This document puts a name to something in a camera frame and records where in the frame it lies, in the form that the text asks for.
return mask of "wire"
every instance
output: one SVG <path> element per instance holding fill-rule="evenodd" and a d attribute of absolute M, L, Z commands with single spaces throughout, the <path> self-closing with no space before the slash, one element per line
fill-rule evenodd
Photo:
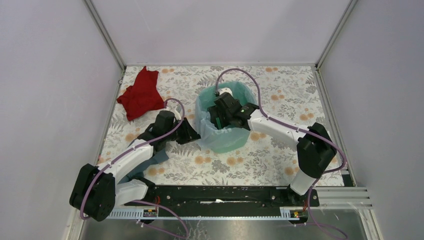
<path fill-rule="evenodd" d="M 315 182 L 312 184 L 312 186 L 309 188 L 309 191 L 307 192 L 307 212 L 309 213 L 309 216 L 313 221 L 313 223 L 311 223 L 311 224 L 316 225 L 319 229 L 321 229 L 321 231 L 323 231 L 325 234 L 327 234 L 328 236 L 330 236 L 334 239 L 337 239 L 337 240 L 347 240 L 347 239 L 349 239 L 348 235 L 344 231 L 342 231 L 341 229 L 339 229 L 335 226 L 332 226 L 332 225 L 318 223 L 317 220 L 315 220 L 315 217 L 314 217 L 314 215 L 312 214 L 312 211 L 311 211 L 311 193 L 312 193 L 312 187 L 318 182 L 318 180 L 319 179 L 315 180 Z M 344 238 L 341 238 L 341 237 L 338 237 L 338 236 L 332 234 L 331 232 L 325 230 L 323 227 L 327 227 L 327 228 L 330 227 L 330 228 L 338 231 L 339 233 L 343 234 Z"/>
<path fill-rule="evenodd" d="M 330 225 L 330 224 L 325 224 L 325 223 L 320 223 L 320 224 L 316 224 L 316 223 L 299 223 L 299 224 L 295 224 L 294 225 L 294 227 L 305 227 L 305 226 L 320 226 L 320 229 L 322 230 L 322 228 L 321 227 L 324 227 L 324 228 L 329 228 L 329 229 L 333 229 L 333 230 L 336 230 L 336 231 L 338 231 L 339 233 L 341 233 L 341 234 L 343 234 L 344 236 L 345 236 L 345 238 L 340 238 L 340 239 L 343 239 L 343 240 L 347 240 L 348 239 L 348 235 L 345 233 L 345 232 L 343 232 L 340 228 L 338 228 L 338 227 L 335 227 L 335 226 L 333 226 L 333 225 Z M 282 227 L 282 228 L 287 228 L 287 227 L 291 227 L 291 228 L 293 228 L 293 225 L 292 224 L 290 224 L 290 225 L 282 225 L 282 226 L 280 226 L 280 227 Z"/>
<path fill-rule="evenodd" d="M 175 99 L 175 98 L 168 98 L 168 99 L 166 99 L 164 102 L 163 102 L 163 106 L 164 107 L 166 107 L 167 106 L 167 103 L 168 103 L 168 101 L 169 100 L 173 100 L 173 101 L 175 101 L 175 102 L 177 102 L 180 106 L 181 106 L 181 110 L 182 110 L 182 117 L 181 117 L 181 119 L 184 119 L 184 115 L 185 115 L 185 110 L 184 110 L 184 106 L 183 106 L 183 104 L 181 103 L 181 101 L 180 100 L 178 100 L 178 99 Z M 183 121 L 181 120 L 181 121 L 179 121 L 179 123 L 171 130 L 171 131 L 169 131 L 169 132 L 167 132 L 167 133 L 165 133 L 164 135 L 162 135 L 162 136 L 159 136 L 159 137 L 156 137 L 156 138 L 153 138 L 153 139 L 151 139 L 151 140 L 148 140 L 148 141 L 145 141 L 145 142 L 142 142 L 142 143 L 140 143 L 140 144 L 138 144 L 138 145 L 136 145 L 134 148 L 130 148 L 130 149 L 128 149 L 128 150 L 126 150 L 126 151 L 124 151 L 123 153 L 121 153 L 120 155 L 118 155 L 117 157 L 115 157 L 110 163 L 108 163 L 108 164 L 106 164 L 95 176 L 94 176 L 94 178 L 93 178 L 93 180 L 91 181 L 91 183 L 90 183 L 90 185 L 88 186 L 88 188 L 87 188 L 87 191 L 85 192 L 85 195 L 84 195 L 84 198 L 82 199 L 82 203 L 81 203 L 81 208 L 80 208 L 80 210 L 79 210 L 79 217 L 81 218 L 81 219 L 83 219 L 83 220 L 87 220 L 87 219 L 89 219 L 90 217 L 89 216 L 84 216 L 84 208 L 85 208 L 85 206 L 86 206 L 86 202 L 87 202 L 87 199 L 89 198 L 89 195 L 90 195 L 90 192 L 91 192 L 91 190 L 93 189 L 93 186 L 94 186 L 94 184 L 96 184 L 96 181 L 97 181 L 97 179 L 99 179 L 99 177 L 100 177 L 100 175 L 102 175 L 102 173 L 104 173 L 109 167 L 111 167 L 113 164 L 115 164 L 117 161 L 119 161 L 122 157 L 124 157 L 125 155 L 127 155 L 128 153 L 130 153 L 130 152 L 132 152 L 132 151 L 135 151 L 136 149 L 138 149 L 138 148 L 140 148 L 140 147 L 142 147 L 142 146 L 144 146 L 144 145 L 148 145 L 148 144 L 150 144 L 150 143 L 152 143 L 152 142 L 155 142 L 155 141 L 157 141 L 157 140 L 160 140 L 160 139 L 163 139 L 163 138 L 165 138 L 165 137 L 167 137 L 167 136 L 169 136 L 169 135 L 171 135 L 173 132 L 175 132 L 179 127 L 180 127 L 180 125 L 183 123 Z"/>
<path fill-rule="evenodd" d="M 327 138 L 322 137 L 322 136 L 320 136 L 320 135 L 318 135 L 318 134 L 316 134 L 314 132 L 311 132 L 311 131 L 309 131 L 307 129 L 298 128 L 297 126 L 294 126 L 294 125 L 291 125 L 291 124 L 282 122 L 282 121 L 280 121 L 278 119 L 273 118 L 272 116 L 268 116 L 268 114 L 266 114 L 265 111 L 264 111 L 264 109 L 262 108 L 262 104 L 261 104 L 261 89 L 259 88 L 259 84 L 258 84 L 258 82 L 256 82 L 255 78 L 252 75 L 250 75 L 250 73 L 248 73 L 247 71 L 242 70 L 240 68 L 230 68 L 230 69 L 227 69 L 227 70 L 223 71 L 218 76 L 218 78 L 216 79 L 216 83 L 215 83 L 215 92 L 216 93 L 218 92 L 218 84 L 220 82 L 220 79 L 222 78 L 222 76 L 225 73 L 227 73 L 229 71 L 240 71 L 240 72 L 246 74 L 254 82 L 254 84 L 256 85 L 256 89 L 257 89 L 257 101 L 259 103 L 259 110 L 262 113 L 262 115 L 264 117 L 266 117 L 267 120 L 271 120 L 271 121 L 273 121 L 275 123 L 278 123 L 278 124 L 280 124 L 280 125 L 282 125 L 284 127 L 287 127 L 287 128 L 293 129 L 293 130 L 297 130 L 297 131 L 300 131 L 300 132 L 305 133 L 305 134 L 309 134 L 309 135 L 311 135 L 311 136 L 313 136 L 313 137 L 315 137 L 317 139 L 320 139 L 320 140 L 326 142 L 327 144 L 329 144 L 330 146 L 332 146 L 333 148 L 335 148 L 337 150 L 337 152 L 340 154 L 341 159 L 342 159 L 341 165 L 339 167 L 334 168 L 334 169 L 326 170 L 326 171 L 323 172 L 323 174 L 328 174 L 328 173 L 336 172 L 336 171 L 339 171 L 339 170 L 341 170 L 342 168 L 345 167 L 345 165 L 346 165 L 346 163 L 348 161 L 347 158 L 346 158 L 346 155 L 342 151 L 342 149 L 340 149 L 340 147 L 337 146 L 332 141 L 330 141 Z M 315 180 L 315 182 L 312 184 L 312 186 L 309 188 L 309 191 L 308 191 L 308 197 L 307 197 L 307 203 L 306 203 L 307 204 L 307 210 L 309 212 L 309 216 L 312 218 L 312 220 L 314 222 L 314 223 L 309 223 L 308 225 L 316 225 L 316 226 L 318 226 L 319 229 L 321 229 L 321 231 L 323 231 L 325 234 L 327 234 L 328 236 L 330 236 L 330 237 L 332 237 L 334 239 L 338 239 L 338 240 L 339 239 L 340 240 L 341 239 L 343 239 L 343 240 L 348 239 L 348 235 L 345 232 L 343 232 L 342 230 L 340 230 L 339 228 L 337 228 L 335 226 L 328 225 L 328 224 L 318 223 L 315 220 L 314 216 L 312 215 L 312 212 L 311 212 L 311 203 L 310 203 L 311 202 L 311 193 L 312 193 L 313 186 L 315 186 L 315 184 L 318 182 L 318 180 L 319 180 L 319 178 L 317 180 Z M 345 238 L 340 238 L 338 236 L 335 236 L 335 235 L 331 234 L 330 232 L 328 232 L 327 230 L 325 230 L 323 227 L 335 229 L 338 232 L 340 232 L 341 234 L 343 234 L 345 236 Z"/>
<path fill-rule="evenodd" d="M 306 210 L 307 207 L 308 207 L 308 201 L 304 201 L 302 213 Z"/>
<path fill-rule="evenodd" d="M 151 228 L 151 229 L 155 229 L 155 230 L 158 230 L 158 231 L 161 231 L 161 232 L 163 232 L 163 233 L 166 233 L 166 234 L 169 234 L 169 235 L 171 235 L 171 236 L 173 236 L 173 237 L 176 237 L 176 238 L 180 238 L 180 239 L 188 239 L 189 238 L 189 229 L 187 228 L 187 225 L 184 223 L 184 221 L 174 212 L 174 211 L 172 211 L 171 209 L 169 209 L 169 208 L 167 208 L 166 206 L 162 206 L 162 205 L 159 205 L 159 204 L 154 204 L 154 203 L 151 203 L 151 202 L 147 202 L 147 201 L 141 201 L 141 200 L 134 200 L 134 201 L 132 201 L 133 203 L 138 203 L 138 204 L 145 204 L 145 205 L 150 205 L 150 206 L 154 206 L 154 207 L 157 207 L 157 208 L 161 208 L 161 209 L 165 209 L 166 211 L 168 211 L 168 212 L 170 212 L 172 215 L 174 215 L 174 217 L 176 217 L 177 219 L 178 219 L 178 221 L 182 224 L 182 226 L 184 227 L 184 229 L 185 229 L 185 236 L 180 236 L 180 235 L 177 235 L 177 234 L 175 234 L 175 233 L 172 233 L 172 232 L 170 232 L 170 231 L 168 231 L 168 230 L 165 230 L 165 229 L 163 229 L 163 228 L 160 228 L 160 227 L 157 227 L 157 226 L 152 226 L 152 225 L 149 225 L 149 224 L 146 224 L 146 225 L 143 225 L 143 226 L 146 226 L 146 227 L 148 227 L 148 228 Z"/>

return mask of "black mounting base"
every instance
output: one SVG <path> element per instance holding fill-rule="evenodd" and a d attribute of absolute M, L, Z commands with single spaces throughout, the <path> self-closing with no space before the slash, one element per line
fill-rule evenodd
<path fill-rule="evenodd" d="M 304 207 L 307 195 L 294 202 L 291 194 L 287 187 L 275 186 L 156 185 L 148 191 L 150 199 L 159 197 L 161 205 L 180 217 L 279 217 L 280 207 Z M 142 206 L 132 202 L 126 205 Z M 310 205 L 320 205 L 316 190 L 312 190 Z M 172 216 L 159 211 L 159 217 Z"/>

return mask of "orange flower pattern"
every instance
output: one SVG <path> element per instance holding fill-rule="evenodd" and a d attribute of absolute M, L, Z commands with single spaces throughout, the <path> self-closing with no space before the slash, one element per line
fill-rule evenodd
<path fill-rule="evenodd" d="M 134 84 L 143 66 L 128 66 L 119 94 Z M 184 103 L 185 116 L 192 126 L 195 121 L 196 96 L 212 86 L 216 77 L 231 66 L 150 66 L 159 71 L 157 91 L 163 99 L 177 98 Z M 308 66 L 243 66 L 256 77 L 261 88 L 261 103 L 270 115 L 293 123 L 311 126 L 314 122 L 326 125 L 320 96 L 313 72 Z M 256 87 L 241 72 L 229 72 L 224 81 L 241 81 L 257 94 Z M 113 160 L 125 150 L 147 126 L 155 121 L 160 110 L 149 111 L 128 122 L 122 105 L 117 104 L 112 114 L 99 162 Z M 299 171 L 296 151 L 275 137 L 251 132 L 245 146 L 231 152 L 217 154 L 200 149 L 195 143 L 179 145 L 175 141 L 166 146 L 169 160 L 151 165 L 145 177 L 156 184 L 185 185 L 281 185 L 287 186 Z M 338 166 L 334 159 L 329 169 Z M 325 174 L 318 185 L 342 186 L 338 172 Z"/>

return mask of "metal frame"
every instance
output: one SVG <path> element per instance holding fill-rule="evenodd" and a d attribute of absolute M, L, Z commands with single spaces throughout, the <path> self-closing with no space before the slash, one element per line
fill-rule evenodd
<path fill-rule="evenodd" d="M 115 110 L 115 106 L 116 106 L 115 100 L 118 98 L 119 91 L 120 91 L 121 85 L 122 85 L 122 81 L 124 79 L 124 75 L 125 75 L 125 71 L 122 71 L 122 75 L 121 75 L 119 81 L 116 84 L 115 95 L 113 96 L 113 101 L 112 101 L 111 106 L 110 106 L 110 109 L 109 109 L 109 114 L 108 114 L 108 118 L 107 118 L 107 124 L 104 126 L 103 133 L 101 135 L 102 138 L 101 138 L 100 145 L 98 146 L 97 155 L 96 155 L 97 157 L 100 156 L 100 153 L 103 150 L 103 145 L 105 144 L 106 135 L 108 134 L 109 125 L 111 124 L 112 115 L 114 114 L 114 110 Z M 96 158 L 93 161 L 93 164 L 94 165 L 97 165 L 97 161 L 98 160 L 99 159 Z"/>
<path fill-rule="evenodd" d="M 107 219 L 124 219 L 124 220 L 152 220 L 153 217 L 144 217 L 145 210 L 155 210 L 150 206 L 128 207 L 122 206 L 112 210 Z M 299 220 L 296 217 L 290 216 L 290 210 L 280 207 L 281 216 L 180 216 L 182 220 Z M 155 220 L 177 220 L 173 216 L 158 216 Z"/>
<path fill-rule="evenodd" d="M 343 150 L 347 157 L 347 165 L 341 171 L 342 175 L 350 175 L 352 179 L 353 185 L 357 185 L 357 181 L 355 179 L 354 172 L 352 171 L 352 165 L 349 161 L 349 155 L 346 151 L 345 143 L 343 142 L 342 136 L 340 134 L 340 127 L 336 120 L 336 115 L 334 114 L 333 107 L 327 92 L 326 85 L 324 84 L 323 78 L 321 76 L 320 71 L 316 67 L 311 67 L 313 72 L 313 77 L 316 82 L 316 86 L 318 88 L 319 98 L 321 99 L 322 108 L 324 110 L 325 117 L 329 123 L 329 130 L 331 132 L 331 139 L 334 143 Z"/>
<path fill-rule="evenodd" d="M 325 46 L 324 51 L 322 52 L 321 56 L 316 62 L 316 67 L 318 69 L 321 68 L 324 61 L 326 60 L 326 57 L 328 56 L 331 48 L 333 47 L 334 42 L 336 41 L 343 27 L 345 26 L 346 21 L 348 20 L 349 16 L 351 15 L 357 3 L 358 3 L 358 0 L 350 0 L 349 3 L 347 4 L 347 7 L 343 12 L 343 15 L 341 16 L 340 21 L 335 27 L 334 32 L 332 33 L 329 41 L 327 42 L 327 45 Z"/>
<path fill-rule="evenodd" d="M 97 25 L 100 33 L 102 34 L 102 37 L 104 38 L 107 46 L 109 47 L 113 57 L 115 58 L 117 64 L 123 71 L 123 75 L 125 74 L 125 68 L 127 67 L 122 60 L 117 48 L 115 47 L 108 31 L 106 30 L 99 14 L 97 13 L 97 10 L 92 2 L 92 0 L 83 0 L 85 5 L 87 6 L 87 9 L 90 13 L 90 15 L 93 18 L 93 21 Z M 331 101 L 328 96 L 328 92 L 326 89 L 326 86 L 324 84 L 323 78 L 320 73 L 320 67 L 323 65 L 326 57 L 328 56 L 336 38 L 340 34 L 342 28 L 344 27 L 349 15 L 353 11 L 355 5 L 357 4 L 358 0 L 350 0 L 348 3 L 339 23 L 337 24 L 334 32 L 332 33 L 327 45 L 325 46 L 324 51 L 322 52 L 321 56 L 319 57 L 318 61 L 316 63 L 305 63 L 305 64 L 271 64 L 273 66 L 310 66 L 313 72 L 313 77 L 315 78 L 318 93 L 320 95 L 321 103 L 323 106 L 324 114 L 329 121 L 330 131 L 332 134 L 332 138 L 334 139 L 335 143 L 338 144 L 341 149 L 346 153 L 346 147 L 343 142 L 343 139 L 340 135 L 340 128 L 336 120 L 336 116 L 333 112 L 333 108 L 331 105 Z M 173 66 L 187 66 L 187 64 L 172 64 Z M 204 64 L 190 64 L 191 66 L 204 66 Z M 253 64 L 211 64 L 211 66 L 263 66 L 264 63 L 253 63 Z M 159 66 L 157 64 L 148 64 L 148 66 Z M 116 87 L 116 95 L 119 92 L 120 85 L 122 83 L 122 80 L 119 81 Z M 110 118 L 112 117 L 113 109 L 115 107 L 115 104 L 113 104 L 110 108 L 109 112 L 109 123 L 105 126 L 105 129 L 103 131 L 103 138 L 100 143 L 98 154 L 100 154 L 104 139 L 107 134 L 108 126 L 110 125 Z M 352 166 L 350 162 L 347 162 L 347 167 L 345 167 L 341 173 L 342 175 L 349 175 L 352 178 L 352 181 L 354 185 L 357 185 L 354 173 L 352 172 Z M 365 229 L 366 235 L 368 239 L 378 239 L 383 240 L 382 234 L 380 231 L 380 228 L 377 224 L 375 213 L 373 210 L 373 206 L 371 204 L 368 191 L 365 187 L 316 187 L 317 194 L 320 201 L 320 207 L 312 207 L 312 209 L 355 209 L 360 214 L 362 219 L 362 224 Z M 134 210 L 140 207 L 124 207 L 124 210 Z M 298 207 L 284 207 L 282 211 L 287 210 L 298 210 Z M 71 215 L 69 216 L 68 225 L 66 228 L 66 232 L 64 233 L 63 239 L 64 240 L 78 240 L 80 238 L 82 229 L 83 229 L 84 221 L 80 219 L 79 217 L 79 211 L 77 209 L 72 209 Z"/>
<path fill-rule="evenodd" d="M 122 59 L 121 55 L 119 54 L 117 50 L 117 47 L 115 46 L 114 42 L 111 39 L 111 36 L 106 30 L 106 27 L 103 24 L 103 21 L 100 18 L 99 13 L 97 12 L 96 7 L 94 6 L 92 0 L 83 0 L 83 2 L 85 3 L 85 6 L 87 7 L 87 10 L 90 13 L 95 25 L 100 31 L 101 36 L 106 42 L 106 45 L 109 47 L 110 53 L 112 53 L 113 57 L 115 58 L 116 63 L 119 65 L 122 71 L 125 71 L 126 66 L 125 66 L 124 60 Z"/>
<path fill-rule="evenodd" d="M 164 66 L 173 66 L 173 67 L 183 67 L 183 66 L 195 66 L 195 67 L 202 67 L 202 66 L 218 66 L 218 67 L 243 67 L 243 66 L 275 66 L 275 67 L 289 67 L 289 66 L 304 66 L 304 67 L 315 67 L 316 63 L 211 63 L 211 64 L 196 64 L 196 63 L 183 63 L 183 64 L 175 64 L 175 63 L 169 63 L 169 64 L 128 64 L 126 67 L 164 67 Z"/>

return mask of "red cloth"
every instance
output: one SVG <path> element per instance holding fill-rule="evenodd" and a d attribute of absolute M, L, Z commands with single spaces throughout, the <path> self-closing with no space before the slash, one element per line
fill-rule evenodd
<path fill-rule="evenodd" d="M 128 121 L 141 117 L 147 111 L 164 108 L 164 101 L 156 89 L 158 74 L 158 71 L 147 71 L 144 67 L 135 78 L 134 85 L 127 87 L 116 99 L 123 105 Z"/>

